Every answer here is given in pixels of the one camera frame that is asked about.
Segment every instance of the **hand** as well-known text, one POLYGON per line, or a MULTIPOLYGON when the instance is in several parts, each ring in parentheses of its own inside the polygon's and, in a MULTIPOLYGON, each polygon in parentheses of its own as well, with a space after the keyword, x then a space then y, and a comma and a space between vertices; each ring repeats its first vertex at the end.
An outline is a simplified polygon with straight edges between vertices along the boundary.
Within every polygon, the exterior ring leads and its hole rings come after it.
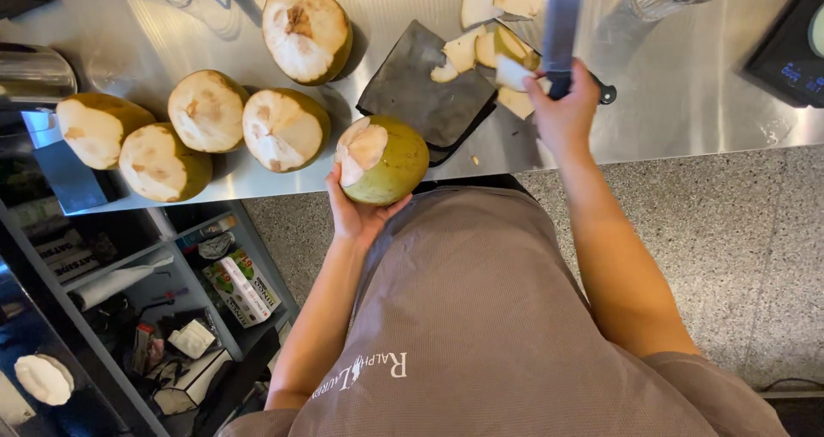
MULTIPOLYGON (((538 77, 545 74, 536 72, 538 77)), ((544 145, 559 163, 570 156, 589 155, 589 133, 601 97, 601 88, 592 80, 587 67, 575 59, 570 94, 551 100, 535 79, 523 79, 529 99, 535 106, 535 125, 544 145)))
POLYGON ((372 246, 386 220, 394 217, 412 199, 412 194, 409 194, 387 208, 355 203, 340 189, 340 164, 337 162, 326 177, 326 189, 335 219, 335 237, 351 240, 364 251, 372 246))

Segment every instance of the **t-shirt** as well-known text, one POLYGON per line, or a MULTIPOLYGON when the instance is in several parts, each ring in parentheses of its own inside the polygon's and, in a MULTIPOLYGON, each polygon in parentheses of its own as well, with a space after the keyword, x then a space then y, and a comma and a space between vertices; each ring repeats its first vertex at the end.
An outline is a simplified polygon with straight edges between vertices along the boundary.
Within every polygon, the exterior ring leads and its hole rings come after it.
POLYGON ((550 218, 517 191, 416 196, 370 251, 355 310, 301 410, 222 435, 787 435, 700 356, 639 359, 604 339, 550 218))

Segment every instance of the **stainless steel counter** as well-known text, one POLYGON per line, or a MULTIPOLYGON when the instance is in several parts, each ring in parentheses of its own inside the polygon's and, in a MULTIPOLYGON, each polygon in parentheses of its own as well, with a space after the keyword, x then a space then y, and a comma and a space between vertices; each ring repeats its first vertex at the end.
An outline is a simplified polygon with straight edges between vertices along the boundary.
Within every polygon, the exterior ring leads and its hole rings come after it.
MULTIPOLYGON (((84 91, 123 95, 163 118, 174 85, 203 68, 244 85, 293 87, 329 110, 336 136, 360 117, 359 95, 409 21, 447 40, 461 34, 460 0, 337 0, 355 24, 347 75, 304 88, 279 71, 264 46, 265 0, 193 0, 183 9, 162 1, 60 0, 0 22, 0 39, 53 47, 82 74, 84 91)), ((824 143, 824 111, 789 107, 738 75, 786 1, 714 0, 644 24, 629 18, 622 0, 585 0, 576 53, 619 92, 615 104, 598 110, 592 130, 597 160, 824 143)), ((52 142, 55 131, 38 134, 39 143, 52 142)), ((245 149, 216 156, 214 181, 189 202, 322 190, 334 145, 311 167, 287 175, 268 172, 245 149)), ((532 127, 501 107, 427 178, 554 167, 532 127)), ((132 194, 93 211, 154 205, 132 194)))

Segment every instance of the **terrazzo floor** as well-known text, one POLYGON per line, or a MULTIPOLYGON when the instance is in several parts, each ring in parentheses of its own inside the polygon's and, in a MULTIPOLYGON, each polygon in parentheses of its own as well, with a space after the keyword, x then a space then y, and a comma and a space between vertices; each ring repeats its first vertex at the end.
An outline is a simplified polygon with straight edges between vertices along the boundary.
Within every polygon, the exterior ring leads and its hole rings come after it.
MULTIPOLYGON (((604 166, 705 355, 752 387, 824 381, 824 146, 604 166)), ((577 263, 555 171, 517 178, 577 263)), ((298 304, 333 225, 323 193, 245 200, 298 304)))

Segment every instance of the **digital scale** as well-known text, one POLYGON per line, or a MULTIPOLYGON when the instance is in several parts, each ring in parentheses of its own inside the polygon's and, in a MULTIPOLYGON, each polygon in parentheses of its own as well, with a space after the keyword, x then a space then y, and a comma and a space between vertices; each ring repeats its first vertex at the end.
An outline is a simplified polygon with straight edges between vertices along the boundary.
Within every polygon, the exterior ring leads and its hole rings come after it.
POLYGON ((790 0, 744 67, 765 90, 794 107, 824 109, 824 58, 810 44, 811 23, 822 6, 824 0, 790 0))

